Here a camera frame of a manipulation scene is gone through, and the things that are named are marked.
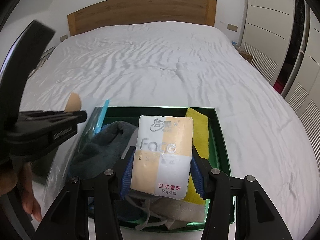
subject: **blue gripper pad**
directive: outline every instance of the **blue gripper pad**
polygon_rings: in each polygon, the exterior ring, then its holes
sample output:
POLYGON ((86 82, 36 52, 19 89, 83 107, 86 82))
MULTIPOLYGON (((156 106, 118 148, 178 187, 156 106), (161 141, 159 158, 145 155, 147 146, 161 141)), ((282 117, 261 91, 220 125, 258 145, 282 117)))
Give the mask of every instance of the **blue gripper pad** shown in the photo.
POLYGON ((129 189, 131 185, 134 152, 135 151, 133 151, 130 156, 128 165, 125 168, 122 179, 121 179, 121 190, 119 194, 121 199, 124 199, 124 197, 129 193, 129 189))
POLYGON ((191 168, 190 173, 192 177, 193 184, 195 185, 196 192, 200 195, 201 198, 204 196, 204 182, 199 170, 199 167, 196 163, 195 158, 191 158, 191 168))

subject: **metal screw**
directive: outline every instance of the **metal screw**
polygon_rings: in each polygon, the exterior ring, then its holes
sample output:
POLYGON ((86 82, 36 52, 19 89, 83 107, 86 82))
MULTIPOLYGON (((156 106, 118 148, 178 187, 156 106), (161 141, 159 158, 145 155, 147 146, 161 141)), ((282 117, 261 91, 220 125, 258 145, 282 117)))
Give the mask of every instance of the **metal screw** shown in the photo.
POLYGON ((252 176, 252 175, 248 175, 246 178, 247 178, 247 180, 250 181, 250 182, 254 182, 254 181, 256 180, 255 177, 252 176))
POLYGON ((107 176, 110 176, 113 174, 113 170, 112 169, 107 169, 104 171, 104 174, 106 174, 107 176))
POLYGON ((78 177, 72 177, 72 178, 70 179, 71 183, 77 183, 78 180, 79 180, 78 177))
POLYGON ((215 175, 218 175, 218 174, 220 174, 220 170, 217 169, 217 168, 213 168, 213 169, 211 169, 211 173, 215 174, 215 175))

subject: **power outlet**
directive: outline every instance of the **power outlet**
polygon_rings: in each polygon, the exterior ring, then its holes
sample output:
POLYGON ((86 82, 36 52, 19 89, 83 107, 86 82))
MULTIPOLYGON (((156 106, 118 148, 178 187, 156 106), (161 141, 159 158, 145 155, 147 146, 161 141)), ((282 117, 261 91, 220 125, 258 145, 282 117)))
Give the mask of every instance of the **power outlet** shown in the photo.
POLYGON ((63 35, 60 37, 60 42, 63 42, 64 40, 66 40, 68 38, 68 34, 63 35))
POLYGON ((238 31, 238 26, 228 24, 227 29, 231 30, 231 31, 234 31, 234 32, 237 32, 238 31))

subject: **white bedsheet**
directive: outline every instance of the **white bedsheet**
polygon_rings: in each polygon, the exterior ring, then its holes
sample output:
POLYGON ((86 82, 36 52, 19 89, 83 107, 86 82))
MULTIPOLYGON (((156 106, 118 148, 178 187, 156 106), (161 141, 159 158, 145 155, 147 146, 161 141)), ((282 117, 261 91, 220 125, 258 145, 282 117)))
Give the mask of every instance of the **white bedsheet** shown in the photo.
POLYGON ((216 108, 232 175, 256 177, 293 239, 318 217, 319 171, 300 120, 218 29, 155 22, 70 37, 28 80, 21 110, 61 110, 71 92, 111 106, 216 108))

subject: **green storage box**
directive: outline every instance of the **green storage box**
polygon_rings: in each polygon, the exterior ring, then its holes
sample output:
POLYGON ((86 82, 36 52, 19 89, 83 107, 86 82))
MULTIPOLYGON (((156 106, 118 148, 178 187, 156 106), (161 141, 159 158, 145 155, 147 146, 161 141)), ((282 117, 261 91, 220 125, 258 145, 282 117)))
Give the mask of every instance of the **green storage box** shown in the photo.
MULTIPOLYGON (((159 116, 185 116, 188 108, 181 107, 118 107, 110 106, 107 109, 106 115, 103 120, 103 125, 110 124, 115 121, 125 121, 131 123, 135 126, 139 125, 139 118, 141 115, 159 115, 159 116)), ((213 168, 218 168, 228 176, 231 176, 230 165, 227 155, 226 146, 224 143, 221 127, 217 117, 217 113, 214 108, 193 108, 201 114, 204 114, 208 117, 208 127, 209 127, 209 162, 213 168)), ((84 133, 81 136, 80 142, 76 149, 78 153, 83 145, 93 137, 93 131, 95 124, 98 121, 102 107, 96 107, 93 111, 84 133)), ((230 198, 231 201, 231 216, 230 223, 235 222, 235 206, 233 197, 230 198)), ((143 223, 145 220, 144 217, 137 221, 125 222, 119 221, 119 224, 123 227, 134 228, 136 225, 143 223)), ((149 222, 158 221, 153 218, 149 219, 149 222)), ((201 230, 204 228, 204 223, 189 223, 185 228, 178 228, 168 231, 165 225, 158 227, 149 227, 145 228, 144 231, 152 232, 186 232, 201 230)))

